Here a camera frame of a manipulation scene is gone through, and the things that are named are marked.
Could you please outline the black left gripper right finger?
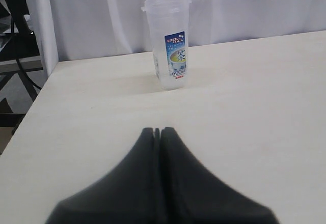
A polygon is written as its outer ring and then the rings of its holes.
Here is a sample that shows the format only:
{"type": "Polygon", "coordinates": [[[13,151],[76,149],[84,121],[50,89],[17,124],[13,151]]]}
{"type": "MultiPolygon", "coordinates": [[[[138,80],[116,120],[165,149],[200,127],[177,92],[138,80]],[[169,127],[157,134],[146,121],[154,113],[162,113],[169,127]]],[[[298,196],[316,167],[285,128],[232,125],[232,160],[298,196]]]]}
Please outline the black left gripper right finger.
{"type": "Polygon", "coordinates": [[[211,173],[176,130],[161,132],[159,164],[169,223],[276,223],[266,206],[211,173]]]}

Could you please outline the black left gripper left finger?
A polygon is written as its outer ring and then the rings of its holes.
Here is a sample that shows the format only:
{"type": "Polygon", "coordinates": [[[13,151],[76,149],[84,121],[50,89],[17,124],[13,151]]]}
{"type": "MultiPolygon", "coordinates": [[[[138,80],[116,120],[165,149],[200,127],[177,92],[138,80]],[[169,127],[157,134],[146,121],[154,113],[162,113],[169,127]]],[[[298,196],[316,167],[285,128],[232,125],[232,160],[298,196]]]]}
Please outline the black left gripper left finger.
{"type": "Polygon", "coordinates": [[[159,130],[144,128],[103,178],[60,201],[47,223],[160,223],[159,130]]]}

